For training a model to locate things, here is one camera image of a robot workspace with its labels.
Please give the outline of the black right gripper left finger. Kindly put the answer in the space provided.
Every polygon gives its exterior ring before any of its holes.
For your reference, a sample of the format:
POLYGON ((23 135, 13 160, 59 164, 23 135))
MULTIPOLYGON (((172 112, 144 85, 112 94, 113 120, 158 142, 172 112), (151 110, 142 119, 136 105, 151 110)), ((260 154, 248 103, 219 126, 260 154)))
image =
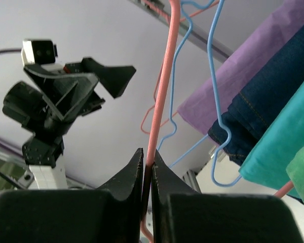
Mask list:
POLYGON ((97 189, 0 192, 0 242, 138 242, 143 150, 97 189))

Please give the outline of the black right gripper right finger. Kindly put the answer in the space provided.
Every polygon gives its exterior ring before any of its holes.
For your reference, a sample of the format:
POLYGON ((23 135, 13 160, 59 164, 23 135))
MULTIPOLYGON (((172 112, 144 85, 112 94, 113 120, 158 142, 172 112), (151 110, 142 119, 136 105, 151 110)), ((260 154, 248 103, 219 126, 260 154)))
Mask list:
POLYGON ((157 152, 151 197, 155 242, 303 242, 289 208, 278 198, 201 194, 157 152))

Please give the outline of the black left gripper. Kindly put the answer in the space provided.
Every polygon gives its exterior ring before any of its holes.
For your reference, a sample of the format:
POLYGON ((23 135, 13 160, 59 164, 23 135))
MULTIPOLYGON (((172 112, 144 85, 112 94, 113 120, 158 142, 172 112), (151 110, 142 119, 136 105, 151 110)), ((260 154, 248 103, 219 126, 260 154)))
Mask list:
POLYGON ((81 64, 90 73, 54 73, 38 64, 24 66, 52 113, 62 122, 71 122, 101 108, 105 100, 94 92, 99 80, 116 99, 123 95, 136 72, 134 66, 104 66, 91 57, 83 58, 81 64))

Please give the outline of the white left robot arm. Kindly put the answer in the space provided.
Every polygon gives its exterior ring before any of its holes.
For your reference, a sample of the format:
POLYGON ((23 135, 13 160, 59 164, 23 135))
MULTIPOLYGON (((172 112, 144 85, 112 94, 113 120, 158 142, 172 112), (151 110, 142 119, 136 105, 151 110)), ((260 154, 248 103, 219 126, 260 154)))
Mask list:
POLYGON ((33 86, 16 83, 4 98, 3 113, 32 133, 22 155, 38 189, 66 189, 63 136, 78 117, 101 109, 105 100, 95 92, 98 84, 118 98, 136 69, 87 57, 64 65, 26 64, 23 70, 33 86))

